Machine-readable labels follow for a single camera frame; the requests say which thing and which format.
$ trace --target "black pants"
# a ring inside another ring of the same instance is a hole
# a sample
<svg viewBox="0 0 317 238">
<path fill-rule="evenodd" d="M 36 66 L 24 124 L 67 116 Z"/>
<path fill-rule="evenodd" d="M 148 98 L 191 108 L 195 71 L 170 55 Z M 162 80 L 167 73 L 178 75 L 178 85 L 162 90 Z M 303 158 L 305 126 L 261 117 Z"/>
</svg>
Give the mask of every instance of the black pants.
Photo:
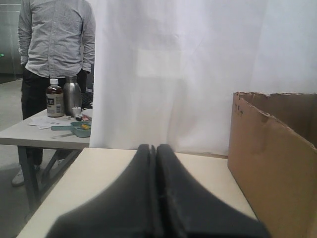
<svg viewBox="0 0 317 238">
<path fill-rule="evenodd" d="M 87 74 L 81 70 L 77 74 L 77 82 L 82 90 L 86 90 Z M 65 78 L 59 79 L 58 84 L 64 87 Z M 43 111 L 46 109 L 46 89 L 50 85 L 49 78 L 40 77 L 27 69 L 23 71 L 22 82 L 22 115 L 23 120 Z M 42 163 L 43 149 L 27 148 L 27 158 L 32 158 L 34 165 Z"/>
</svg>

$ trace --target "stainless steel thermos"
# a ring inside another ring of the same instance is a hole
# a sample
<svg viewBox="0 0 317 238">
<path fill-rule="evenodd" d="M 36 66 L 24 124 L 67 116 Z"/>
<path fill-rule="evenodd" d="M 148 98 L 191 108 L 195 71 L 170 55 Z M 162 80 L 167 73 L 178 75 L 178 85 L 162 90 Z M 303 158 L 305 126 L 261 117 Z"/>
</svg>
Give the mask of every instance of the stainless steel thermos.
<svg viewBox="0 0 317 238">
<path fill-rule="evenodd" d="M 65 114 L 71 116 L 73 108 L 81 107 L 81 90 L 77 83 L 77 76 L 67 76 L 64 86 Z"/>
</svg>

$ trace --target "man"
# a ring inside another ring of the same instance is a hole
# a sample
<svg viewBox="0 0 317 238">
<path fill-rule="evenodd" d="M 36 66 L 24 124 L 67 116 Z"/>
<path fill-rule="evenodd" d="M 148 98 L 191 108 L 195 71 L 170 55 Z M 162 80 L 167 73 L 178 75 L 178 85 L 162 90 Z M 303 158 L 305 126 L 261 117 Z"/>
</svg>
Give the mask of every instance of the man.
<svg viewBox="0 0 317 238">
<path fill-rule="evenodd" d="M 95 18 L 86 0 L 22 0 L 18 37 L 24 68 L 23 119 L 46 109 L 50 78 L 58 78 L 63 87 L 65 76 L 77 75 L 81 90 L 86 89 L 87 73 L 95 57 Z M 42 149 L 27 149 L 36 171 L 40 170 L 42 155 Z M 20 170 L 12 185 L 23 184 Z"/>
</svg>

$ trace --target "bottle label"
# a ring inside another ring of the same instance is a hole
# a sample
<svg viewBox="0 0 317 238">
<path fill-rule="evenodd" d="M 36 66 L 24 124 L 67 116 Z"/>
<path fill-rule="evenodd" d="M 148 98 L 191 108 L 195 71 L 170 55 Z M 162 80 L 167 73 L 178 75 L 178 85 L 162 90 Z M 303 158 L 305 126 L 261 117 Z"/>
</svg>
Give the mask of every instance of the bottle label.
<svg viewBox="0 0 317 238">
<path fill-rule="evenodd" d="M 46 94 L 47 109 L 49 117 L 62 117 L 64 111 L 64 94 Z"/>
</svg>

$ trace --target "keyboard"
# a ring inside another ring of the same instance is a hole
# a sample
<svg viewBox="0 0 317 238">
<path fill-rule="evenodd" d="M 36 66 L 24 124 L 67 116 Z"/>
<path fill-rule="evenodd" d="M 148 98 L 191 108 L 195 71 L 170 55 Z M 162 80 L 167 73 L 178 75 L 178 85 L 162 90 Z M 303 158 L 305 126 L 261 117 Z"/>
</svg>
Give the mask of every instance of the keyboard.
<svg viewBox="0 0 317 238">
<path fill-rule="evenodd" d="M 90 93 L 90 92 L 81 93 L 81 104 L 83 109 L 93 107 L 91 104 L 93 102 L 93 97 L 94 97 L 94 93 Z"/>
</svg>

